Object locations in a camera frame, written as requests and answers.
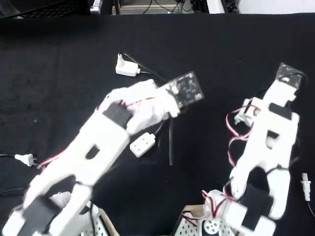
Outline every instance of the power plug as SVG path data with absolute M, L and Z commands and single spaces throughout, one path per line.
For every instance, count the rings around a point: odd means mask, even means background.
M 141 157 L 156 143 L 156 137 L 154 134 L 144 133 L 137 138 L 132 144 L 130 144 L 130 150 L 136 157 Z
M 118 54 L 117 65 L 116 65 L 116 73 L 120 75 L 126 76 L 136 76 L 140 73 L 140 69 L 137 63 L 127 61 L 123 59 L 121 54 Z

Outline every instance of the red and white wire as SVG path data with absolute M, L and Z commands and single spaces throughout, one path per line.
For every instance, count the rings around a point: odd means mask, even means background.
M 54 161 L 54 160 L 57 160 L 57 159 L 59 158 L 59 156 L 60 156 L 64 151 L 65 151 L 65 149 L 62 150 L 61 152 L 59 152 L 57 155 L 54 155 L 54 156 L 49 157 L 49 158 L 47 158 L 46 160 L 42 161 L 42 162 L 37 166 L 37 168 L 38 168 L 38 169 L 41 169 L 44 165 L 47 165 L 48 163 L 50 163 L 50 162 L 52 162 L 52 161 Z
M 235 167 L 235 161 L 233 160 L 232 158 L 232 155 L 230 153 L 230 147 L 231 147 L 231 144 L 235 141 L 235 140 L 241 140 L 241 141 L 247 141 L 248 139 L 248 136 L 250 135 L 251 133 L 251 130 L 249 132 L 247 132 L 246 134 L 244 135 L 240 135 L 235 129 L 232 128 L 232 126 L 230 125 L 229 121 L 228 121 L 228 115 L 229 114 L 234 114 L 234 113 L 237 113 L 239 112 L 240 110 L 242 110 L 243 108 L 247 107 L 247 106 L 251 106 L 251 107 L 255 107 L 255 110 L 258 110 L 260 111 L 260 108 L 258 108 L 257 106 L 255 105 L 252 105 L 252 104 L 248 104 L 246 106 L 243 106 L 243 107 L 240 107 L 234 111 L 231 111 L 229 113 L 226 114 L 225 116 L 225 124 L 226 124 L 226 127 L 228 128 L 228 130 L 234 135 L 233 138 L 230 139 L 229 143 L 228 143 L 228 148 L 227 148 L 227 156 L 228 156 L 228 162 L 233 166 Z
M 260 108 L 258 108 L 257 106 L 252 105 L 252 104 L 248 104 L 248 105 L 246 105 L 246 106 L 240 107 L 239 109 L 236 109 L 236 110 L 234 110 L 234 111 L 231 111 L 231 112 L 227 113 L 226 116 L 225 116 L 225 124 L 226 124 L 226 127 L 228 128 L 228 130 L 229 130 L 234 136 L 239 137 L 239 136 L 243 136 L 243 135 L 240 135 L 235 129 L 232 128 L 232 126 L 230 125 L 230 123 L 229 123 L 229 121 L 228 121 L 228 116 L 229 116 L 230 114 L 234 114 L 234 113 L 239 112 L 240 110 L 242 110 L 243 108 L 245 108 L 245 107 L 247 107 L 247 106 L 255 107 L 255 110 L 260 111 Z

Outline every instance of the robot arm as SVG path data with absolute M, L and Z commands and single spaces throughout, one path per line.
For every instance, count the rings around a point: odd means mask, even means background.
M 153 80 L 113 90 L 95 110 L 60 157 L 31 183 L 23 206 L 13 211 L 4 236 L 66 235 L 92 196 L 93 186 L 129 143 L 130 136 L 176 117 L 180 109 L 203 98 L 193 72 L 157 88 Z M 76 183 L 64 208 L 45 194 L 73 175 Z
M 282 63 L 263 99 L 246 99 L 235 116 L 235 123 L 244 122 L 251 131 L 244 153 L 230 174 L 231 198 L 222 203 L 216 217 L 246 235 L 272 235 L 276 228 L 273 220 L 284 214 L 290 183 L 288 168 L 299 122 L 289 104 L 295 99 L 302 75 Z M 255 167 L 265 171 L 270 192 L 247 183 Z M 218 190 L 209 196 L 216 204 L 226 198 Z

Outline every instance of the electrical cable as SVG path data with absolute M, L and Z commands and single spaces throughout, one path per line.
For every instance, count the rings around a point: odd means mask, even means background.
M 313 211 L 313 209 L 311 207 L 310 202 L 307 202 L 307 205 L 309 206 L 309 209 L 310 209 L 310 212 L 311 212 L 312 216 L 315 218 L 315 214 L 314 214 L 314 211 Z
M 54 6 L 54 5 L 58 5 L 58 4 L 67 2 L 67 1 L 68 1 L 68 0 L 62 0 L 62 1 L 54 2 L 54 3 L 52 3 L 52 4 L 48 4 L 48 5 L 45 5 L 45 6 L 41 6 L 41 7 L 39 7 L 39 8 L 33 9 L 33 10 L 24 11 L 24 12 L 20 12 L 20 13 L 14 14 L 14 15 L 1 17 L 0 20 L 2 20 L 2 19 L 15 18 L 15 17 L 19 17 L 19 16 L 22 16 L 22 15 L 25 15 L 25 14 L 30 14 L 30 13 L 32 13 L 32 12 L 40 11 L 40 10 L 42 10 L 42 9 L 45 9 L 45 8 L 48 8 L 48 7 L 51 7 L 51 6 Z
M 168 8 L 166 8 L 166 7 L 164 7 L 164 6 L 162 6 L 162 5 L 158 2 L 158 0 L 154 0 L 154 1 L 156 2 L 157 5 L 159 5 L 159 6 L 162 7 L 163 9 L 168 10 L 168 11 L 170 11 L 170 12 L 172 12 L 172 13 L 174 12 L 174 10 L 170 10 L 170 9 L 168 9 Z
M 168 156 L 169 156 L 169 165 L 173 165 L 173 118 L 169 120 L 168 126 Z
M 94 220 L 93 220 L 93 203 L 91 202 L 91 206 L 90 206 L 90 220 L 91 220 L 91 224 L 92 224 L 92 229 L 93 229 L 93 236 L 96 236 L 96 232 L 95 232 L 95 224 L 94 224 Z
M 10 193 L 10 192 L 14 192 L 14 191 L 23 191 L 24 189 L 23 188 L 11 188 L 11 189 L 6 189 L 6 190 L 3 190 L 3 191 L 0 191 L 0 195 L 1 194 L 5 194 L 5 193 Z
M 174 13 L 174 11 L 175 11 L 175 9 L 178 7 L 178 5 L 179 5 L 179 3 L 178 4 L 176 4 L 176 6 L 173 8 L 173 10 L 172 10 L 172 14 Z
M 158 134 L 158 133 L 160 132 L 160 130 L 162 129 L 164 123 L 165 123 L 165 120 L 163 120 L 163 121 L 160 123 L 159 127 L 158 127 L 157 130 L 154 132 L 154 136 L 157 136 L 157 134 Z
M 148 72 L 148 71 L 143 71 L 143 70 L 140 70 L 140 74 L 152 75 L 152 73 L 150 73 L 150 72 Z
M 143 64 L 139 63 L 138 61 L 136 61 L 134 58 L 132 58 L 131 56 L 129 56 L 127 53 L 124 52 L 120 52 L 120 54 L 128 57 L 130 60 L 132 60 L 134 63 L 138 64 L 140 67 L 142 67 L 143 69 L 145 69 L 147 72 L 150 72 L 152 75 L 154 75 L 158 80 L 160 80 L 160 82 L 167 82 L 162 76 L 160 76 L 159 74 L 157 74 L 156 72 L 150 70 L 149 68 L 147 68 L 146 66 L 144 66 Z
M 192 225 L 194 225 L 195 227 L 197 227 L 197 224 L 194 223 L 192 220 L 190 220 L 186 215 L 182 214 L 182 217 L 187 220 L 189 223 L 191 223 Z
M 14 158 L 15 159 L 14 155 L 9 155 L 9 154 L 0 154 L 0 158 L 1 157 L 8 157 L 8 158 Z
M 143 14 L 146 14 L 146 12 L 149 10 L 149 8 L 151 7 L 151 5 L 152 5 L 152 0 L 150 1 L 150 4 L 149 4 L 149 6 L 147 7 L 147 9 L 146 9 L 144 12 L 142 12 L 142 15 L 143 15 Z

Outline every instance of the black fabric surface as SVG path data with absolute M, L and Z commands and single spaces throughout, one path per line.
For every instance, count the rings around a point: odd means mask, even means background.
M 205 100 L 174 120 L 174 165 L 164 127 L 158 147 L 140 159 L 127 148 L 95 187 L 94 202 L 123 235 L 170 233 L 185 205 L 202 203 L 200 190 L 222 189 L 231 171 L 225 114 L 268 87 L 280 62 L 302 70 L 310 82 L 293 105 L 302 154 L 275 235 L 315 233 L 299 182 L 302 172 L 315 178 L 315 15 L 73 17 L 1 21 L 0 29 L 1 153 L 58 153 L 110 90 L 147 79 L 116 75 L 118 51 L 169 79 L 195 71 Z M 237 159 L 241 147 L 232 153 Z M 38 173 L 0 161 L 0 189 L 27 187 Z M 1 225 L 20 202 L 0 198 Z

